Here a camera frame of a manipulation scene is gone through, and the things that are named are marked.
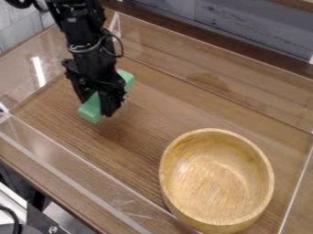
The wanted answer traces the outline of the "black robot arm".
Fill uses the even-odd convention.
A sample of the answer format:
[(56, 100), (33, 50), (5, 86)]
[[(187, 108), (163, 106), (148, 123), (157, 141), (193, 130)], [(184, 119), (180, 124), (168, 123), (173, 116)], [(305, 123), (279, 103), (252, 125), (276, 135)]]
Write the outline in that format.
[(99, 112), (111, 117), (125, 94), (125, 81), (116, 70), (123, 48), (117, 54), (113, 40), (120, 40), (104, 28), (107, 17), (100, 0), (46, 0), (46, 6), (72, 56), (61, 64), (77, 98), (85, 103), (97, 94)]

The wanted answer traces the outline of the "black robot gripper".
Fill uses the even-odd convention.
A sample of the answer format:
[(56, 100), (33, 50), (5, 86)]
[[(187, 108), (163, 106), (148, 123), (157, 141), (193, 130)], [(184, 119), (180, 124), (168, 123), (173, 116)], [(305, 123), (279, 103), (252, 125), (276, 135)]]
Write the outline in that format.
[(66, 50), (72, 58), (64, 58), (61, 64), (77, 99), (84, 103), (99, 90), (100, 112), (111, 117), (120, 108), (124, 96), (115, 50), (101, 46), (84, 48), (73, 45)]

